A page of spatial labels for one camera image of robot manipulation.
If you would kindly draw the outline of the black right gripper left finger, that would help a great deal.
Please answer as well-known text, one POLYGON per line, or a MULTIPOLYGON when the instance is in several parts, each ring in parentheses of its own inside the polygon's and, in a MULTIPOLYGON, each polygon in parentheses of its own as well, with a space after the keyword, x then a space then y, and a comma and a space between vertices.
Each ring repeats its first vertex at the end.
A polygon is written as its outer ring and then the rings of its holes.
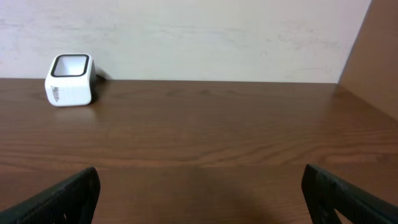
POLYGON ((91 224, 100 195, 94 167, 86 168, 1 212, 1 223, 91 224))

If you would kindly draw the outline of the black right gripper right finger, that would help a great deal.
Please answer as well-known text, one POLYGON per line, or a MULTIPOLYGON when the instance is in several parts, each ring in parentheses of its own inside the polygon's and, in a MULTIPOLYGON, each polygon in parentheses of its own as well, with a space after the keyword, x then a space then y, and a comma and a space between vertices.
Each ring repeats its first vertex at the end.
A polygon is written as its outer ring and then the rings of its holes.
POLYGON ((307 164, 302 192, 313 223, 341 223, 337 213, 359 223, 397 223, 397 207, 339 178, 321 167, 307 164))

